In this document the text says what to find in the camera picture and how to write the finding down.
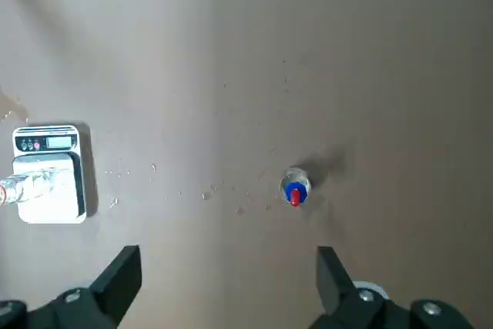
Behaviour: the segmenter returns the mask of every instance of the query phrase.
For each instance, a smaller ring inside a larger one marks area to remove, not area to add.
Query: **small glass bottle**
[[[45,169],[0,180],[0,206],[25,202],[51,192],[58,173],[56,169]]]

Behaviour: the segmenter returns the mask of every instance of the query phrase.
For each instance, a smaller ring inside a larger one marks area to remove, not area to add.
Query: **digital scale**
[[[18,203],[26,223],[81,223],[86,219],[86,197],[80,135],[72,125],[33,126],[12,134],[14,174],[59,171],[52,191]]]

